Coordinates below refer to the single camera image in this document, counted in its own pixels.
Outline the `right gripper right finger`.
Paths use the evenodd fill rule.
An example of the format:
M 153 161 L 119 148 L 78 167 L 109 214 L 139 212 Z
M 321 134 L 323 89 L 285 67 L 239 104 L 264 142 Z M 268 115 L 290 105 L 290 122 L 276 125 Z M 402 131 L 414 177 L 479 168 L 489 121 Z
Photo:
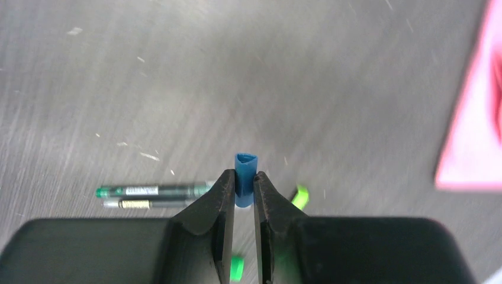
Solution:
M 265 172 L 253 179 L 255 239 L 260 283 L 301 283 L 295 222 L 306 217 Z

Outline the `black pen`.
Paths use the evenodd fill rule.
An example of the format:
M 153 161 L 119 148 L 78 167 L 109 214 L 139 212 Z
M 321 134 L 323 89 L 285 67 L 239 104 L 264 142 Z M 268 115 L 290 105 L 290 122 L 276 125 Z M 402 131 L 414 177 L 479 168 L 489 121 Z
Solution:
M 167 200 L 124 200 L 106 199 L 102 204 L 104 208 L 121 209 L 152 209 L 152 208 L 186 208 L 193 201 L 167 201 Z

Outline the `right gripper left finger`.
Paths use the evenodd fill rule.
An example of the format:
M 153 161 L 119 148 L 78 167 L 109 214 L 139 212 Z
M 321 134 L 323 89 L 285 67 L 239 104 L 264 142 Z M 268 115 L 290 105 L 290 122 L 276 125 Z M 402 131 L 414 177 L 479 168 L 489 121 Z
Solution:
M 227 169 L 170 220 L 169 283 L 229 283 L 235 187 L 235 172 Z

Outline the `blue pen cap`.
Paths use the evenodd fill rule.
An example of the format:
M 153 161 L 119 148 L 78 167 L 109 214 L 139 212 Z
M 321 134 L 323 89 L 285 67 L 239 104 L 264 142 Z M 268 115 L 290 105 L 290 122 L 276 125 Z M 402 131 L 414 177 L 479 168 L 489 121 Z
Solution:
M 258 168 L 258 157 L 249 153 L 237 153 L 234 160 L 236 172 L 235 204 L 249 207 L 254 201 L 253 180 Z

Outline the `black green highlighter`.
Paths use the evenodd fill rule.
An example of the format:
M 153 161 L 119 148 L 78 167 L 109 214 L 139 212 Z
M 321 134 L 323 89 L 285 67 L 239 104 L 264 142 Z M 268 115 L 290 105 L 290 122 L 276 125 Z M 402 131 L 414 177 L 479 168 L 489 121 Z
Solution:
M 244 258 L 242 256 L 233 255 L 230 263 L 230 280 L 239 282 L 242 279 L 244 271 Z

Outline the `green gel pen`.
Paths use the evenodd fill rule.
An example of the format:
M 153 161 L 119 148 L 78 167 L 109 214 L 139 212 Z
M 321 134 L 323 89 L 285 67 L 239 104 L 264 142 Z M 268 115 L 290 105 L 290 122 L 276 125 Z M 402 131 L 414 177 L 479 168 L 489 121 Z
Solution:
M 215 180 L 195 183 L 169 185 L 131 185 L 107 186 L 98 188 L 97 198 L 167 198 L 167 199 L 197 199 L 208 192 Z

